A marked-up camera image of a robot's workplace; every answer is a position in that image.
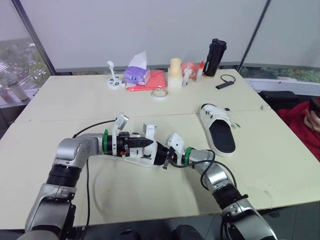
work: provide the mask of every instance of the floor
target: floor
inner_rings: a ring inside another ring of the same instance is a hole
[[[263,215],[279,240],[320,240],[320,202],[290,206]],[[219,240],[221,217],[197,216],[90,226],[85,240],[115,240],[132,229],[142,240],[169,240],[178,225],[193,226],[205,240]],[[0,231],[0,240],[16,240],[17,232]]]

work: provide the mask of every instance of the black cable charger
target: black cable charger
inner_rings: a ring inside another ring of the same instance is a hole
[[[225,79],[222,78],[223,76],[232,77],[232,78],[233,78],[233,81],[227,81],[227,80],[225,80]],[[224,81],[224,83],[215,86],[218,90],[219,90],[219,89],[223,89],[223,88],[225,88],[225,87],[228,87],[228,86],[234,84],[235,81],[236,81],[236,78],[235,78],[234,76],[232,76],[232,75],[229,75],[229,74],[223,74],[223,75],[220,76],[220,78],[221,78],[222,81]]]

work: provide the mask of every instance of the hand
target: hand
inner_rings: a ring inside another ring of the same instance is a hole
[[[304,124],[310,128],[312,131],[320,134],[320,118],[316,115],[314,111],[309,112],[305,110],[306,116],[304,117]]]

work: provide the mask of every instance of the green ring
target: green ring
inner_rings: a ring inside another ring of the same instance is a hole
[[[194,148],[190,146],[185,150],[184,165],[189,164],[189,155],[190,155],[192,149],[194,149]]]
[[[102,145],[102,150],[104,153],[107,152],[108,150],[108,129],[104,130],[104,134],[103,134],[103,145]]]

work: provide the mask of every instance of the red jacket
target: red jacket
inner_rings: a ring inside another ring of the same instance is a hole
[[[292,109],[280,109],[276,113],[320,162],[320,134],[304,124],[306,109],[309,109],[308,101]]]

